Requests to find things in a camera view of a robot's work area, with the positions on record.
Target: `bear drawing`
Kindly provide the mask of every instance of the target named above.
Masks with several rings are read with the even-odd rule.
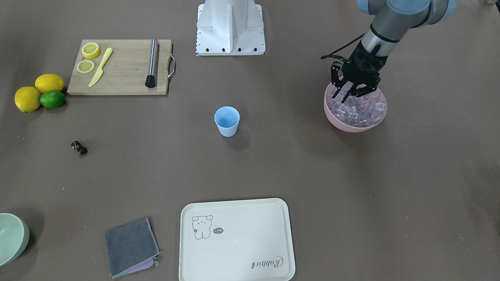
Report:
[[[213,215],[193,216],[192,229],[194,230],[194,237],[197,240],[207,239],[210,237],[210,227],[212,226]]]

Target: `folded cloth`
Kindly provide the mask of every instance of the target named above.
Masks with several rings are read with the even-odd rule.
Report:
[[[113,279],[151,267],[160,254],[147,217],[106,231],[104,239]]]

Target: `ice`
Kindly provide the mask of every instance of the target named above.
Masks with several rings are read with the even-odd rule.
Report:
[[[352,85],[351,82],[347,82],[335,98],[332,96],[326,98],[331,113],[339,121],[358,128],[371,127],[380,122],[383,111],[387,108],[386,103],[380,101],[380,90],[377,89],[361,97],[351,95],[342,103]]]

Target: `cutting board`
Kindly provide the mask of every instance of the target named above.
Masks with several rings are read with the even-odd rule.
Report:
[[[100,55],[90,59],[95,64],[94,70],[82,74],[77,71],[77,65],[82,60],[89,60],[82,54],[82,47],[89,42],[95,42],[99,45]],[[169,88],[167,76],[169,75],[172,40],[158,40],[158,43],[159,56],[156,87],[148,88],[144,83],[148,75],[151,40],[82,40],[67,93],[82,96],[166,95]],[[113,48],[113,53],[104,65],[104,73],[94,86],[89,87],[104,52],[110,47]]]

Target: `gray tabletop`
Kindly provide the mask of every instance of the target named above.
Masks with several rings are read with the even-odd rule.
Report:
[[[320,56],[372,16],[354,1],[260,0],[264,55],[202,57],[201,3],[2,2],[0,213],[32,236],[0,280],[110,280],[105,231],[143,217],[158,265],[122,280],[178,280],[184,206],[274,197],[289,207],[294,280],[500,279],[494,6],[461,1],[448,20],[410,30],[381,71],[385,120],[352,134],[325,116],[331,60]],[[151,38],[173,41],[167,96],[16,108],[16,90],[41,74],[69,84],[83,39]],[[221,106],[241,115],[231,138],[214,124]]]

